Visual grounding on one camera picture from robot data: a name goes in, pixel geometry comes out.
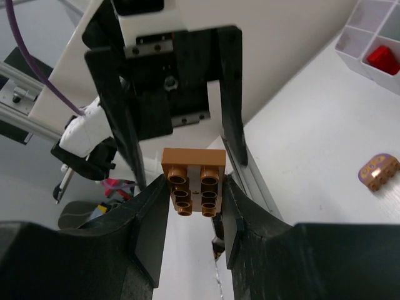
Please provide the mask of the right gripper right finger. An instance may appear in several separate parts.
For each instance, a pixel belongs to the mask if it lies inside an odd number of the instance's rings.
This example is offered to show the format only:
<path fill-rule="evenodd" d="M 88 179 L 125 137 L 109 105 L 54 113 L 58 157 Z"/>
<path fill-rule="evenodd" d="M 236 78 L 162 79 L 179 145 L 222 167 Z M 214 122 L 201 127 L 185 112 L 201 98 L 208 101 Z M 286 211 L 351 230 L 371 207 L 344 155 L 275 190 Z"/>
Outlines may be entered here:
<path fill-rule="evenodd" d="M 398 299 L 399 226 L 290 226 L 223 184 L 227 268 L 236 299 Z"/>

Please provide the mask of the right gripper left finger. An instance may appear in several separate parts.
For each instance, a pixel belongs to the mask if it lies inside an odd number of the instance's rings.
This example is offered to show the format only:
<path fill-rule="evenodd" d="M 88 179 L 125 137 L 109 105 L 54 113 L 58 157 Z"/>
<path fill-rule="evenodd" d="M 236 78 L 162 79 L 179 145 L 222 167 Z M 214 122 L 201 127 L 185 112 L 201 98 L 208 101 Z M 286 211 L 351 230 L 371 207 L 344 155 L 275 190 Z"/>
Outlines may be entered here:
<path fill-rule="evenodd" d="M 2 299 L 151 299 L 159 286 L 169 189 L 136 197 L 76 229 L 1 223 Z"/>

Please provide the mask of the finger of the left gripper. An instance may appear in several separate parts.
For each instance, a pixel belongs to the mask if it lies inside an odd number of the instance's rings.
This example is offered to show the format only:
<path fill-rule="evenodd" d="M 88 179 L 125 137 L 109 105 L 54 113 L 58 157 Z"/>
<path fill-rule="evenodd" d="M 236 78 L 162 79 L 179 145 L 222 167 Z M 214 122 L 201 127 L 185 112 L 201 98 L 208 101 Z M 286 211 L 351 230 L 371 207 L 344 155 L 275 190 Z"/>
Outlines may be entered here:
<path fill-rule="evenodd" d="M 117 149 L 135 175 L 140 190 L 147 186 L 139 139 L 129 108 L 129 93 L 121 83 L 120 61 L 109 47 L 88 50 L 84 59 L 94 81 Z"/>
<path fill-rule="evenodd" d="M 217 30 L 221 77 L 221 114 L 224 137 L 237 162 L 248 165 L 244 125 L 242 120 L 243 96 L 243 35 L 236 26 Z"/>

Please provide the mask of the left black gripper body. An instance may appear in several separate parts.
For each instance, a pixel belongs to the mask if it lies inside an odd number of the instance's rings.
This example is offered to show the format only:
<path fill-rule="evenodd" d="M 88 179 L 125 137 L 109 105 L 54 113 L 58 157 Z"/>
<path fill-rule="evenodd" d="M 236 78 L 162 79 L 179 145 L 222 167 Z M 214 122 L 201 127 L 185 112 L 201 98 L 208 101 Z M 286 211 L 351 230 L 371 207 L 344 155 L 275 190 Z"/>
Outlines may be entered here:
<path fill-rule="evenodd" d="M 82 40 L 118 56 L 142 141 L 210 116 L 208 84 L 221 77 L 217 30 L 226 26 L 235 25 L 188 29 L 175 1 L 100 1 Z"/>

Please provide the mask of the brown lego plate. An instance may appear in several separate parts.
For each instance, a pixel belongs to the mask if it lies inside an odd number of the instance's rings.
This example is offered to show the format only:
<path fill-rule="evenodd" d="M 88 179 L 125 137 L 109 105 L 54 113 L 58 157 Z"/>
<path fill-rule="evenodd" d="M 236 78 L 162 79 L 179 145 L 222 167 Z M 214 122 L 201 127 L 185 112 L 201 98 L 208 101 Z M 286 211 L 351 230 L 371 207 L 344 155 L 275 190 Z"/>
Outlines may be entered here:
<path fill-rule="evenodd" d="M 180 216 L 201 213 L 213 218 L 221 212 L 225 150 L 166 147 L 161 166 Z"/>

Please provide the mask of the purple top brown lego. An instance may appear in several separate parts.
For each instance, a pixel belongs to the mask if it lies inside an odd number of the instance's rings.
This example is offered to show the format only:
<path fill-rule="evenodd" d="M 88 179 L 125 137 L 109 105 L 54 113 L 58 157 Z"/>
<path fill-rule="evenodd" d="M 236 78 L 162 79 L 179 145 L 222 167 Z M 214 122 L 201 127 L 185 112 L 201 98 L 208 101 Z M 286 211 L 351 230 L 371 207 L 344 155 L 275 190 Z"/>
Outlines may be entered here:
<path fill-rule="evenodd" d="M 396 157 L 380 153 L 373 156 L 358 172 L 358 179 L 371 192 L 376 192 L 399 171 Z"/>

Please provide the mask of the red lego brick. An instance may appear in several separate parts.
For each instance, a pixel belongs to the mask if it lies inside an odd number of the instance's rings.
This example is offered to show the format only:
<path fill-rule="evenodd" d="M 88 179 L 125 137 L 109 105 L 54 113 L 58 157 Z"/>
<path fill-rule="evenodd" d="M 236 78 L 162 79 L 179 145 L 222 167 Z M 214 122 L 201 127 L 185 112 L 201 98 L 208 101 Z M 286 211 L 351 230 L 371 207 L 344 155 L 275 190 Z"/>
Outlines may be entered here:
<path fill-rule="evenodd" d="M 399 72 L 399 63 L 391 49 L 387 46 L 379 46 L 375 49 L 367 57 L 367 62 L 372 67 L 392 76 Z"/>

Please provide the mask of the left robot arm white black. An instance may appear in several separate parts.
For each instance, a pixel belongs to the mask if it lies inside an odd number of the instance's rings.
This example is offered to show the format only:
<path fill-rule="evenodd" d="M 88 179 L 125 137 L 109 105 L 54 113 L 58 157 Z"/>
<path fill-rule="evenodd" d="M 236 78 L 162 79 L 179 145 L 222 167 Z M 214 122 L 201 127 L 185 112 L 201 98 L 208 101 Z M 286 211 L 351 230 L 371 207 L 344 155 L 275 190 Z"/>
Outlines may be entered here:
<path fill-rule="evenodd" d="M 93 181 L 127 179 L 144 189 L 139 143 L 209 118 L 211 81 L 219 82 L 224 137 L 248 163 L 239 27 L 188 30 L 174 1 L 99 1 L 81 37 L 97 97 L 53 146 L 62 163 Z"/>

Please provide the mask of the white divided container right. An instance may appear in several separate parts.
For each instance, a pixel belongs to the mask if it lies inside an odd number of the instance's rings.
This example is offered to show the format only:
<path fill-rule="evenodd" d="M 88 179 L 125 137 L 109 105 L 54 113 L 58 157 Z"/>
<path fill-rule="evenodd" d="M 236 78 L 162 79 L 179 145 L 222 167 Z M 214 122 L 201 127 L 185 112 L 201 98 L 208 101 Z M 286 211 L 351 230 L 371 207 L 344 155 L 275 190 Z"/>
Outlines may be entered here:
<path fill-rule="evenodd" d="M 379 46 L 390 48 L 399 62 L 399 1 L 358 1 L 339 35 L 335 51 L 350 70 L 399 94 L 399 72 L 392 76 L 367 62 Z"/>

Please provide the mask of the side aluminium rail left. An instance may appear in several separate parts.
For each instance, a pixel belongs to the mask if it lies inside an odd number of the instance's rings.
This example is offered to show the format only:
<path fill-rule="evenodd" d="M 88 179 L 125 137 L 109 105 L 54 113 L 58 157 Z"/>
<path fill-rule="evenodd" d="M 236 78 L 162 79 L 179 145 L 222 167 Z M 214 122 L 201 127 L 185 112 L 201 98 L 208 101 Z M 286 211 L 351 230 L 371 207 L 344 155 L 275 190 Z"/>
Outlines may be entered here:
<path fill-rule="evenodd" d="M 43 84 L 3 61 L 1 75 L 7 78 L 1 88 L 1 120 L 30 134 L 56 142 L 60 138 L 59 133 L 29 117 L 43 90 Z"/>

